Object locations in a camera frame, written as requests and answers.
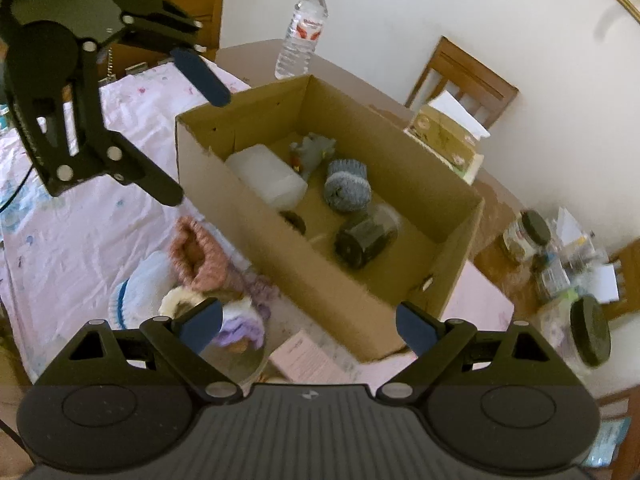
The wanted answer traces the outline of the wooden chair behind box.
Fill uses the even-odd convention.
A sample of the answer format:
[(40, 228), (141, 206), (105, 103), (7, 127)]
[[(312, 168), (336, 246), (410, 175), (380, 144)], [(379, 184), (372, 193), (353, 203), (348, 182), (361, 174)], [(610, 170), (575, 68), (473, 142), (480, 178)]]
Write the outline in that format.
[(405, 102), (405, 107), (414, 105), (427, 79), (437, 76), (435, 87), (424, 102), (431, 101), (448, 87), (454, 88), (454, 98), (462, 104), (471, 104), (466, 110), (489, 129), (506, 108), (518, 96), (518, 88), (458, 47), (445, 36), (441, 36), (430, 59)]

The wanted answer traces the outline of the pen holder with pens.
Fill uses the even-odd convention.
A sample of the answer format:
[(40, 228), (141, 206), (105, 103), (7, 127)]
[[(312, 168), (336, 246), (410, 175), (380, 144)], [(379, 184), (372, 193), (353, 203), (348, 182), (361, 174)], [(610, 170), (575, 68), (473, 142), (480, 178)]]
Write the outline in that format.
[(548, 259), (535, 274), (536, 292), (540, 300), (549, 301), (574, 288), (585, 290), (588, 275), (597, 266), (608, 263), (608, 253), (590, 244), (571, 252), (562, 250)]

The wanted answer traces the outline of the tissue box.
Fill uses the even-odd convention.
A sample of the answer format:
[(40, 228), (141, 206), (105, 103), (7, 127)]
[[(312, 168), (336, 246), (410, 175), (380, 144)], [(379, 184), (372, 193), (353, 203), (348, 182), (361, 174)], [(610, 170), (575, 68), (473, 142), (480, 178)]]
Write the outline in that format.
[(480, 171), (480, 142), (489, 131), (447, 90), (423, 104), (405, 133), (424, 144), (467, 184)]

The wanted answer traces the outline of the pink paper box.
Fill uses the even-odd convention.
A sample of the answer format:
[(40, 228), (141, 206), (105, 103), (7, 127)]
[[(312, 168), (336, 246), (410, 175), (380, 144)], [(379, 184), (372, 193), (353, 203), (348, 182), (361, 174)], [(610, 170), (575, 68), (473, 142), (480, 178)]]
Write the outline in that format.
[(306, 332), (300, 330), (274, 350), (270, 363), (292, 384), (347, 384), (349, 376)]

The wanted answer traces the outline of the translucent white plastic container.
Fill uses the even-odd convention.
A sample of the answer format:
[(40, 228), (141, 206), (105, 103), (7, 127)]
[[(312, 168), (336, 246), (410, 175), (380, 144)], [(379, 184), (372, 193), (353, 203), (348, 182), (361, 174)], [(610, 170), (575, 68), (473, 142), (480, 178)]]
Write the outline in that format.
[(294, 209), (307, 192), (307, 182), (264, 144), (230, 155), (226, 166), (275, 210)]

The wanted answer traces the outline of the large clear jar black lid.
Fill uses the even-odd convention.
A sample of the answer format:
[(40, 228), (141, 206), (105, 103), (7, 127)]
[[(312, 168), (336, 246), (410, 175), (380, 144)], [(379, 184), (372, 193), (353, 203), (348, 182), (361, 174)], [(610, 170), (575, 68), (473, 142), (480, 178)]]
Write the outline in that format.
[(611, 356), (610, 326), (591, 295), (579, 296), (574, 289), (563, 292), (541, 307), (532, 323), (579, 378), (590, 375)]

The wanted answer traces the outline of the wooden chair right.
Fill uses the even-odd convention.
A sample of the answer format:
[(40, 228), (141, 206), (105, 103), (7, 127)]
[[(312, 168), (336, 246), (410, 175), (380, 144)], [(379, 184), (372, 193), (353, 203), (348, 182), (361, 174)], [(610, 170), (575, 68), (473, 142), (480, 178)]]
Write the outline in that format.
[(609, 320), (639, 311), (640, 302), (640, 238), (618, 250), (610, 258), (614, 266), (619, 300), (610, 302), (603, 310)]

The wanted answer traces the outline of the white sock blue stripe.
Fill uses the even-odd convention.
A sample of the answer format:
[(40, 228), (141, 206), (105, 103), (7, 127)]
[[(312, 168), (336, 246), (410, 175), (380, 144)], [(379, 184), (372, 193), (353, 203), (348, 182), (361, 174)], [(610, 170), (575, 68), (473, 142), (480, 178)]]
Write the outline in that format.
[(108, 304), (111, 328), (139, 328), (158, 315), (163, 298), (177, 285), (177, 274), (166, 252), (152, 252), (112, 293)]

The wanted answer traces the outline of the purple knitted flower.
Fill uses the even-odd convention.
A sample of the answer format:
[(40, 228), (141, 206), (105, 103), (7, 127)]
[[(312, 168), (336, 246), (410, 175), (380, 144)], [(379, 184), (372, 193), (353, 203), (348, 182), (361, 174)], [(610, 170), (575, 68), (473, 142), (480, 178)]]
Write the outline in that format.
[(270, 316), (270, 307), (255, 306), (250, 297), (228, 302), (222, 307), (222, 324), (213, 344), (220, 348), (239, 348), (239, 352), (248, 347), (261, 349)]

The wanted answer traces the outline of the blue grey knitted pouch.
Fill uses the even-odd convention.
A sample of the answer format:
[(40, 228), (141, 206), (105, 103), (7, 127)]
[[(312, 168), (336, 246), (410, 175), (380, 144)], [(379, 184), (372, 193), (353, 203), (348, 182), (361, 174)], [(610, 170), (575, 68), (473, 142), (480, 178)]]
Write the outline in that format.
[(335, 159), (326, 170), (323, 197), (328, 206), (341, 214), (366, 208), (372, 197), (368, 168), (357, 159)]

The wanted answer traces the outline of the grey round tub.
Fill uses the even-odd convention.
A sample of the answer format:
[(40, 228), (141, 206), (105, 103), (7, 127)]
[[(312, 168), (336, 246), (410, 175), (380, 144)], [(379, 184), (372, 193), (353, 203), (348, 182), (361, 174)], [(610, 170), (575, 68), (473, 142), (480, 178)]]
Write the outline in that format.
[(264, 348), (248, 347), (244, 352), (234, 352), (214, 344), (205, 348), (201, 357), (242, 388), (257, 382), (267, 362)]

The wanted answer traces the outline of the brown cardboard box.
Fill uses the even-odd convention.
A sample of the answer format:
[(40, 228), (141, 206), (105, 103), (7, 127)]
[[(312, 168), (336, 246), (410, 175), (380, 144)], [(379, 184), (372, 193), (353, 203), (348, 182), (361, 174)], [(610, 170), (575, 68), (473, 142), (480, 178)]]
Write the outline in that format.
[[(297, 205), (295, 231), (231, 171), (229, 156), (256, 144), (280, 157), (304, 133), (328, 136), (338, 156), (368, 170), (374, 199), (400, 217), (398, 237), (359, 271), (335, 255), (344, 217), (324, 201), (315, 171)], [(402, 347), (395, 310), (411, 301), (440, 315), (473, 245), (483, 197), (392, 122), (313, 76), (237, 93), (176, 120), (177, 164), (186, 197), (256, 268), (268, 275), (362, 362)]]

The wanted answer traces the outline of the clear plastic water bottle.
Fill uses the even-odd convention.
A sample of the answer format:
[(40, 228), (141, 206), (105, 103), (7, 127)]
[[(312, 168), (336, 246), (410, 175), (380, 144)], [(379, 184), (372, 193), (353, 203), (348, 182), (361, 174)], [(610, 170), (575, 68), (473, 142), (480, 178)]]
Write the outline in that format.
[(299, 0), (296, 3), (274, 68), (277, 79), (308, 73), (328, 14), (326, 0)]

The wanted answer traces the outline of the teal packaging bag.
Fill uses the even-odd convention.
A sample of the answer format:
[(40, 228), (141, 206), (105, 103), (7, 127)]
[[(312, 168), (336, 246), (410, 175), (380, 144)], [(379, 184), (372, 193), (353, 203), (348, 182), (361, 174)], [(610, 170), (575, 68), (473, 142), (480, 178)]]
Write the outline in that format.
[(613, 463), (618, 448), (628, 434), (631, 418), (605, 419), (601, 422), (596, 440), (582, 462), (588, 468), (606, 468)]

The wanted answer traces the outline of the pink knitted basket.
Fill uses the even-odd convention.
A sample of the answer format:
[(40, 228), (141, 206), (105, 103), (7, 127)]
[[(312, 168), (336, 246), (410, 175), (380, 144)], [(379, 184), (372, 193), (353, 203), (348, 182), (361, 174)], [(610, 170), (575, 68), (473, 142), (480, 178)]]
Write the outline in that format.
[(169, 258), (181, 283), (196, 292), (243, 289), (227, 254), (213, 234), (192, 217), (180, 217)]

